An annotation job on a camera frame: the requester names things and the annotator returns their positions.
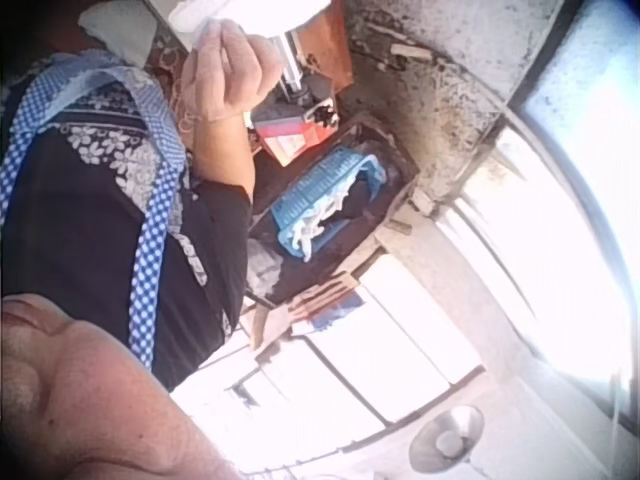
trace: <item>apron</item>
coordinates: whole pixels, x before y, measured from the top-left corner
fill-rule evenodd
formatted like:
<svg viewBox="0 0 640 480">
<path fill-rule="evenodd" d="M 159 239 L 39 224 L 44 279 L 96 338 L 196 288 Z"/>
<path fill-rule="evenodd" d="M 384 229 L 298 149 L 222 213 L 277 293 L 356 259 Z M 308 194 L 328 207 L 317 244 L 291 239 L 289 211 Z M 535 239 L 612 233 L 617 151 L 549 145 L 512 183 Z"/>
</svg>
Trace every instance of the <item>apron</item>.
<svg viewBox="0 0 640 480">
<path fill-rule="evenodd" d="M 101 50 L 56 54 L 25 92 L 11 124 L 9 148 L 0 167 L 0 231 L 11 193 L 37 130 L 92 90 L 117 80 L 130 92 L 158 150 L 161 166 L 153 184 L 133 261 L 129 296 L 129 347 L 151 369 L 160 267 L 169 213 L 186 165 L 185 148 L 160 87 L 139 68 Z"/>
</svg>

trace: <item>black dress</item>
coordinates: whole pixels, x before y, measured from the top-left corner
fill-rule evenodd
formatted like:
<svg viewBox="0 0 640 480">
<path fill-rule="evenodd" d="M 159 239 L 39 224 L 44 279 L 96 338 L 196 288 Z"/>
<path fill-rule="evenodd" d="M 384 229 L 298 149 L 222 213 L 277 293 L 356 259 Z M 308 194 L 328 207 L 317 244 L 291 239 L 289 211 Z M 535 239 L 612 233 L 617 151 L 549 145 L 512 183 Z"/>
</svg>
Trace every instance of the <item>black dress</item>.
<svg viewBox="0 0 640 480">
<path fill-rule="evenodd" d="M 31 78 L 3 95 L 3 157 Z M 128 346 L 134 252 L 158 162 L 118 82 L 48 122 L 27 153 L 2 231 L 2 295 L 40 294 Z M 153 373 L 168 390 L 231 335 L 246 281 L 246 193 L 194 180 L 186 172 L 174 198 L 160 278 Z"/>
</svg>

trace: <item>white cloth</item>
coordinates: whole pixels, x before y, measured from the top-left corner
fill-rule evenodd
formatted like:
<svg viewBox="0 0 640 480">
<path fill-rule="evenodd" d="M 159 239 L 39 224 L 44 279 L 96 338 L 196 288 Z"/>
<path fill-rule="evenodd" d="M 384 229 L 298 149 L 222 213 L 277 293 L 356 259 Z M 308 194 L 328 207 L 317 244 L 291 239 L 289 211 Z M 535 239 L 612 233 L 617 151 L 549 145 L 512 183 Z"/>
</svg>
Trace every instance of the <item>white cloth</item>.
<svg viewBox="0 0 640 480">
<path fill-rule="evenodd" d="M 136 67 L 144 67 L 158 23 L 144 2 L 114 0 L 88 8 L 78 25 L 107 49 Z"/>
<path fill-rule="evenodd" d="M 197 36 L 209 19 L 230 19 L 249 35 L 275 37 L 308 22 L 331 0 L 186 0 L 169 15 L 177 32 Z"/>
</svg>

